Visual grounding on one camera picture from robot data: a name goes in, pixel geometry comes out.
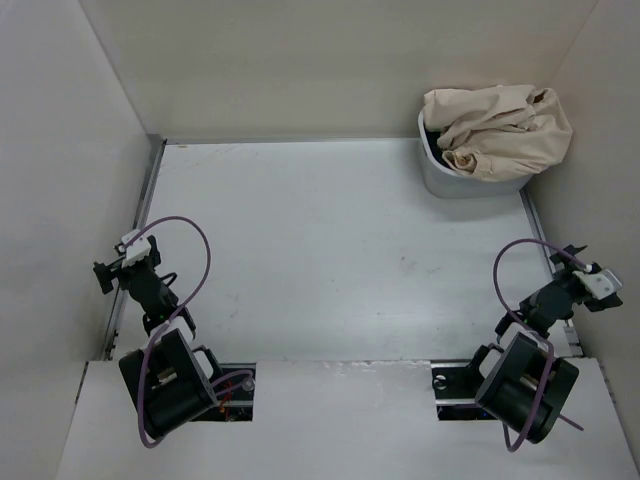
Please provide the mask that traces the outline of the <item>beige trousers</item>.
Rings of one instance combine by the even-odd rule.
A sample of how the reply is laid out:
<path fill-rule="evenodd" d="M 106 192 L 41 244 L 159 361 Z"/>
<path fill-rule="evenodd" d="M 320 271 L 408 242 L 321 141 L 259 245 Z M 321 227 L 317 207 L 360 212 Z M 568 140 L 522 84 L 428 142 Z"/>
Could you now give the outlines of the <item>beige trousers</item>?
<path fill-rule="evenodd" d="M 424 94 L 421 113 L 446 167 L 481 182 L 512 181 L 558 165 L 573 136 L 556 92 L 528 84 L 434 89 Z"/>

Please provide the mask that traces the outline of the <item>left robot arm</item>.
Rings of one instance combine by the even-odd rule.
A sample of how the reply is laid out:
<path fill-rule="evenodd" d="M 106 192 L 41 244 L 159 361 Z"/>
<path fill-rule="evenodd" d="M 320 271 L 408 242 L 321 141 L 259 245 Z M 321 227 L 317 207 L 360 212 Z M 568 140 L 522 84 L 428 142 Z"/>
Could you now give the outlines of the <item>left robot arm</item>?
<path fill-rule="evenodd" d="M 143 310 L 146 346 L 122 357 L 118 366 L 142 419 L 143 437 L 157 443 L 168 433 L 210 410 L 224 387 L 224 373 L 199 364 L 190 342 L 196 325 L 156 267 L 161 255 L 153 236 L 131 247 L 116 246 L 118 258 L 96 262 L 93 272 L 104 294 L 115 286 L 129 293 Z"/>

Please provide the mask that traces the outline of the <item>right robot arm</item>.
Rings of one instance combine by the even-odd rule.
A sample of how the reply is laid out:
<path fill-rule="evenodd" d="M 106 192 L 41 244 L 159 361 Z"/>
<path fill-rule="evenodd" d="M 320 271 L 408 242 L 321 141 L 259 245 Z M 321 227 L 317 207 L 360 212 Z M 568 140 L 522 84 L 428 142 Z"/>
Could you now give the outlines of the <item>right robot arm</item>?
<path fill-rule="evenodd" d="M 499 284 L 500 262 L 513 247 L 523 244 L 545 246 L 559 269 L 552 280 L 519 302 L 509 306 Z M 496 343 L 483 345 L 464 370 L 464 384 L 475 394 L 474 404 L 500 421 L 506 448 L 516 452 L 524 442 L 542 442 L 559 420 L 577 430 L 583 428 L 562 414 L 579 370 L 555 353 L 550 329 L 558 321 L 570 320 L 574 307 L 602 312 L 623 305 L 618 292 L 622 282 L 609 269 L 578 258 L 585 248 L 572 244 L 564 248 L 547 241 L 518 239 L 498 253 L 492 267 L 496 296 L 505 315 L 496 325 Z M 496 350 L 495 364 L 484 361 Z"/>

